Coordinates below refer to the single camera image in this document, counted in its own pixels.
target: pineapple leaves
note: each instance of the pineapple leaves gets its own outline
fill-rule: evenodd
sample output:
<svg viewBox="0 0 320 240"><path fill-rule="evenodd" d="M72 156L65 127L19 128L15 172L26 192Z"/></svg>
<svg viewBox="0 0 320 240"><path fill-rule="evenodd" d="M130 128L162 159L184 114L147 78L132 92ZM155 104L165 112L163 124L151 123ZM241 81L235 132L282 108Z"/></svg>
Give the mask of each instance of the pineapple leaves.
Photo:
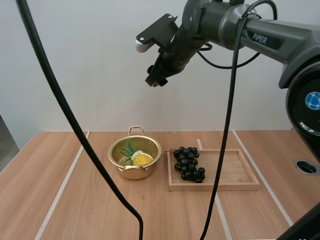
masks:
<svg viewBox="0 0 320 240"><path fill-rule="evenodd" d="M125 151L126 153L128 153L129 154L129 152L128 152L128 150L127 149L125 149L125 148L123 148L123 147L121 147L120 148L122 151Z"/></svg>
<svg viewBox="0 0 320 240"><path fill-rule="evenodd" d="M120 153L121 153L122 155L130 158L130 154L129 154L128 152L123 152L123 151L121 151Z"/></svg>
<svg viewBox="0 0 320 240"><path fill-rule="evenodd" d="M128 149L130 152L132 153L134 152L133 149L131 148L131 141L128 141Z"/></svg>

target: grape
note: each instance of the grape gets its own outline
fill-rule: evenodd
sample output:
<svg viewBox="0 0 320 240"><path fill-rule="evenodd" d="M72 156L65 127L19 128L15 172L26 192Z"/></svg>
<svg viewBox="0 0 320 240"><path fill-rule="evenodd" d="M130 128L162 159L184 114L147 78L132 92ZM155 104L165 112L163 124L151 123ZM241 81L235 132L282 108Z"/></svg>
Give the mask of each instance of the grape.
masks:
<svg viewBox="0 0 320 240"><path fill-rule="evenodd" d="M182 159L185 158L185 155L183 153L180 153L178 158L177 158L177 161L180 163Z"/></svg>
<svg viewBox="0 0 320 240"><path fill-rule="evenodd" d="M194 146L191 150L191 153L196 154L198 152L198 149Z"/></svg>
<svg viewBox="0 0 320 240"><path fill-rule="evenodd" d="M188 164L188 170L190 172L194 172L196 170L196 166L193 163Z"/></svg>
<svg viewBox="0 0 320 240"><path fill-rule="evenodd" d="M182 166L182 167L181 167L181 171L182 171L183 173L187 172L187 171L188 171L188 167L187 167L187 166Z"/></svg>
<svg viewBox="0 0 320 240"><path fill-rule="evenodd" d="M201 175L205 174L206 172L206 170L203 167L199 167L198 171Z"/></svg>
<svg viewBox="0 0 320 240"><path fill-rule="evenodd" d="M177 159L178 157L179 157L179 150L178 149L176 149L176 150L174 150L174 152L173 152L173 156Z"/></svg>
<svg viewBox="0 0 320 240"><path fill-rule="evenodd" d="M198 160L197 160L197 159L194 159L194 160L192 161L192 163L193 163L195 166L197 166L197 165L198 165Z"/></svg>
<svg viewBox="0 0 320 240"><path fill-rule="evenodd" d="M186 179L188 179L188 180L192 179L191 172L187 171L186 173L184 173L184 175L185 175Z"/></svg>
<svg viewBox="0 0 320 240"><path fill-rule="evenodd" d="M189 153L187 158L188 160L192 161L193 159L195 159L195 155L193 153Z"/></svg>
<svg viewBox="0 0 320 240"><path fill-rule="evenodd" d="M190 153L190 150L188 148L183 149L182 152L185 156L188 156L188 154Z"/></svg>
<svg viewBox="0 0 320 240"><path fill-rule="evenodd" d="M174 165L174 169L180 172L180 171L181 171L181 165L180 165L180 163L176 163L176 164Z"/></svg>
<svg viewBox="0 0 320 240"><path fill-rule="evenodd" d="M179 147L179 153L181 153L182 154L182 152L184 151L184 147L183 146L181 146L181 147Z"/></svg>
<svg viewBox="0 0 320 240"><path fill-rule="evenodd" d="M181 174L181 178L182 178L182 180L188 180L186 177L186 174L184 174L184 173Z"/></svg>
<svg viewBox="0 0 320 240"><path fill-rule="evenodd" d="M188 166L188 163L189 163L189 162L188 162L187 159L182 159L182 160L181 160L181 165L182 165L182 166Z"/></svg>
<svg viewBox="0 0 320 240"><path fill-rule="evenodd" d="M192 173L192 177L193 177L193 179L199 179L200 178L200 172L199 171L194 171L193 173Z"/></svg>

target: pineapple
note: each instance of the pineapple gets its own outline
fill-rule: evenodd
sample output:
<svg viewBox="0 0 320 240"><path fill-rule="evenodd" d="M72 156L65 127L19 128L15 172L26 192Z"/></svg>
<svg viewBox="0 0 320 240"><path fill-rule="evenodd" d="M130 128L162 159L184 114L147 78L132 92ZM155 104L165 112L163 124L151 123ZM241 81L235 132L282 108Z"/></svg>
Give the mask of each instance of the pineapple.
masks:
<svg viewBox="0 0 320 240"><path fill-rule="evenodd" d="M142 166L142 165L146 165L146 164L150 163L153 160L153 158L149 154L139 150L137 145L135 146L135 149L133 150L131 147L130 141L128 141L127 148L120 148L120 149L123 150L120 153L122 155L128 157L126 162L131 161L132 165L135 165L135 166L141 165Z"/></svg>

